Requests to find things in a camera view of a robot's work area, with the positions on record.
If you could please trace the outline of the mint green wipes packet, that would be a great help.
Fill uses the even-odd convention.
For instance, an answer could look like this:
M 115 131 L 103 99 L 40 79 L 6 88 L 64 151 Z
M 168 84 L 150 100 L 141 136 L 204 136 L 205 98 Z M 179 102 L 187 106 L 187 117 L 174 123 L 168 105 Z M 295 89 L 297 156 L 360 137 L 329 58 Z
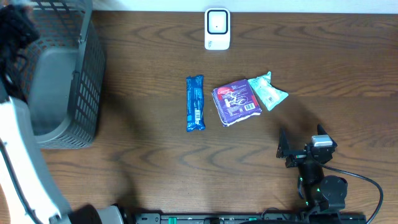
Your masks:
M 279 103 L 285 100 L 289 94 L 271 85 L 272 72 L 248 80 L 251 88 L 256 92 L 268 111 L 273 110 Z

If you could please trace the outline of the purple Carefree pad pack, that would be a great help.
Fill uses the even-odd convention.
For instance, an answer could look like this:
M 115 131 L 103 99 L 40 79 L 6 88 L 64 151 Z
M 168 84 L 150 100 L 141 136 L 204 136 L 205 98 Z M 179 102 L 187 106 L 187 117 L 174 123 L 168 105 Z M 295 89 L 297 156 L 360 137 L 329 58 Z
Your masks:
M 247 79 L 215 88 L 212 97 L 224 127 L 262 113 Z

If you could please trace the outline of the blue biscuit packet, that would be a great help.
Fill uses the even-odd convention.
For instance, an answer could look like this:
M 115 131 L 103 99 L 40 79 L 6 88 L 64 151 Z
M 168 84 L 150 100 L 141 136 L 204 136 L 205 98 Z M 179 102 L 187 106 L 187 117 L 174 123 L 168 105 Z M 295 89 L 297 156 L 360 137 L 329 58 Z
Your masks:
M 205 122 L 203 116 L 204 94 L 203 75 L 187 77 L 187 132 L 204 130 Z

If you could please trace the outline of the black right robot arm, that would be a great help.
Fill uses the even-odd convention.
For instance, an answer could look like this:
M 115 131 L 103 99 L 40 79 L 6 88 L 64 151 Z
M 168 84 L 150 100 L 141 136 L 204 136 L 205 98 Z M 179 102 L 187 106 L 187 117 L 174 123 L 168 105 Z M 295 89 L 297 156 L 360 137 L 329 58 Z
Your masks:
M 311 209 L 314 208 L 317 212 L 338 212 L 345 208 L 348 183 L 342 177 L 324 174 L 323 166 L 332 160 L 337 143 L 321 125 L 317 126 L 317 132 L 299 151 L 290 147 L 287 135 L 282 130 L 276 157 L 285 159 L 287 168 L 298 169 L 299 195 Z

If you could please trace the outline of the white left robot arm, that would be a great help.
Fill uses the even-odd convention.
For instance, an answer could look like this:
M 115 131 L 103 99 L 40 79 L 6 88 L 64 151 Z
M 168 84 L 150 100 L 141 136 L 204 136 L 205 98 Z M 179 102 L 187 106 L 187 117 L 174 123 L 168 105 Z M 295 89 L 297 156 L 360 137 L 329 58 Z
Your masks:
M 93 3 L 1 3 L 1 188 L 12 223 L 128 223 L 117 205 L 72 210 L 43 149 L 92 144 L 106 57 Z

